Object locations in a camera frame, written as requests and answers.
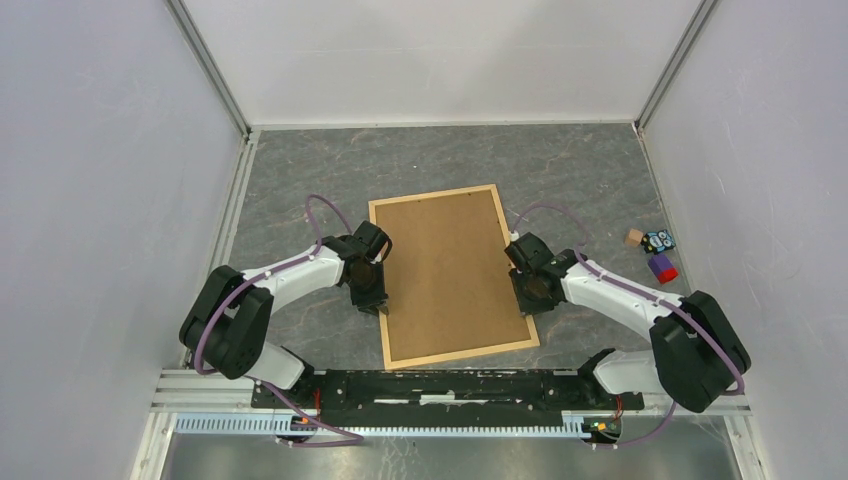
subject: small toy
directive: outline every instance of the small toy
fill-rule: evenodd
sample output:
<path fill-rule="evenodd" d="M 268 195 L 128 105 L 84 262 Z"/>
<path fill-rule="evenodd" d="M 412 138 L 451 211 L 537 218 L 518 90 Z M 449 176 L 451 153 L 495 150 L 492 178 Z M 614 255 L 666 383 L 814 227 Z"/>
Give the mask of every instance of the small toy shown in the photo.
<path fill-rule="evenodd" d="M 677 246 L 674 243 L 674 237 L 668 233 L 668 230 L 660 230 L 659 232 L 648 232 L 642 237 L 640 242 L 645 249 L 645 253 L 662 253 L 666 250 L 673 250 Z"/>
<path fill-rule="evenodd" d="M 666 283 L 677 278 L 677 269 L 671 264 L 671 260 L 664 254 L 658 253 L 648 260 L 648 266 L 654 272 L 654 276 L 660 281 L 660 284 Z"/>
<path fill-rule="evenodd" d="M 629 247 L 638 247 L 642 243 L 642 238 L 645 234 L 635 228 L 631 228 L 627 232 L 627 237 L 624 239 L 624 244 Z"/>

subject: enclosure wall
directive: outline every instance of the enclosure wall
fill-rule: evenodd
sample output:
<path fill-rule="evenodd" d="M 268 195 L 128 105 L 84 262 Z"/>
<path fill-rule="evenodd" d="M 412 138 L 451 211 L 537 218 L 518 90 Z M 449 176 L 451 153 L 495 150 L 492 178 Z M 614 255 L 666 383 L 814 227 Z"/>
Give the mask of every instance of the enclosure wall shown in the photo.
<path fill-rule="evenodd" d="M 186 0 L 253 124 L 633 120 L 698 0 Z"/>
<path fill-rule="evenodd" d="M 694 288 L 753 359 L 777 478 L 844 476 L 848 4 L 726 0 L 647 126 Z"/>
<path fill-rule="evenodd" d="M 0 6 L 0 478 L 126 478 L 240 136 L 160 0 Z"/>

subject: wooden frame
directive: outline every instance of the wooden frame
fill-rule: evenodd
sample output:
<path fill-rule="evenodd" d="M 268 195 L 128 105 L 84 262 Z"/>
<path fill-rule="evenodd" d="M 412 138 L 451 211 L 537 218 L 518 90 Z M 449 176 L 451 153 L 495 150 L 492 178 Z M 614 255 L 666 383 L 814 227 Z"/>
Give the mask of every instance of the wooden frame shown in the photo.
<path fill-rule="evenodd" d="M 459 188 L 454 190 L 445 190 L 441 192 L 433 192 L 433 193 L 422 193 L 417 195 L 407 195 L 404 197 L 395 197 L 395 198 L 387 198 L 382 200 L 371 200 L 368 202 L 368 213 L 370 217 L 370 221 L 379 225 L 377 222 L 377 207 L 381 205 L 388 205 L 392 203 L 401 203 L 401 202 L 411 202 L 425 199 L 432 199 L 436 197 L 445 197 L 452 195 L 461 195 L 467 193 L 476 193 L 476 192 L 485 192 L 489 191 L 492 195 L 492 199 L 495 204 L 495 211 L 500 220 L 501 232 L 503 234 L 504 247 L 509 244 L 509 232 L 507 231 L 507 223 L 506 218 L 503 213 L 503 206 L 501 205 L 500 196 L 498 195 L 498 190 L 495 185 L 481 185 L 477 187 L 467 187 L 467 188 Z M 512 350 L 518 350 L 522 348 L 531 348 L 538 347 L 539 343 L 539 334 L 536 331 L 536 323 L 533 320 L 531 315 L 524 317 L 527 322 L 527 329 L 530 333 L 530 339 L 521 340 L 517 342 L 505 343 L 500 345 L 492 345 L 488 347 L 480 347 L 473 348 L 469 350 L 460 350 L 456 352 L 443 353 L 437 355 L 429 355 L 423 357 L 409 358 L 404 360 L 392 360 L 391 358 L 391 346 L 389 344 L 389 333 L 388 333 L 388 318 L 385 314 L 380 314 L 380 335 L 382 338 L 383 344 L 383 363 L 385 365 L 386 370 L 392 370 L 397 368 L 407 368 L 407 367 L 415 367 L 420 365 L 426 365 L 430 363 L 436 362 L 445 362 L 449 360 L 459 360 L 463 358 L 476 357 L 480 355 L 488 355 L 492 353 L 501 353 Z"/>

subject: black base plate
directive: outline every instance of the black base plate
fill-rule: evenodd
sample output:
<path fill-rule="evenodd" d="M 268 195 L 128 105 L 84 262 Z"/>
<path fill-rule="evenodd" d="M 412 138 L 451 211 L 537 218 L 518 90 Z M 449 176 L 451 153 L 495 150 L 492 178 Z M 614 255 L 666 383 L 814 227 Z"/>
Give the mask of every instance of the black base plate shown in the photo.
<path fill-rule="evenodd" d="M 616 409 L 615 395 L 598 394 L 592 383 L 575 370 L 328 370 L 301 378 L 287 393 L 315 408 L 320 391 L 321 420 L 340 427 L 561 426 L 563 410 Z M 428 403 L 428 395 L 450 392 L 485 403 Z M 625 410 L 645 408 L 641 395 L 621 398 Z M 286 408 L 265 388 L 254 392 L 251 406 Z"/>

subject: small wooden cube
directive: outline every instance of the small wooden cube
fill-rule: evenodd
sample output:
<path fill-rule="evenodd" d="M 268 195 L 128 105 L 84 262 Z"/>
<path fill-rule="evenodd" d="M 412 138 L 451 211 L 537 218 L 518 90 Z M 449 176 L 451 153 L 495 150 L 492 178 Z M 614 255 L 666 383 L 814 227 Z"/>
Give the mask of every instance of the small wooden cube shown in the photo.
<path fill-rule="evenodd" d="M 627 238 L 624 239 L 624 244 L 629 245 L 631 247 L 638 247 L 640 243 L 642 243 L 642 237 L 645 234 L 636 230 L 635 228 L 631 228 L 630 232 L 627 233 Z"/>

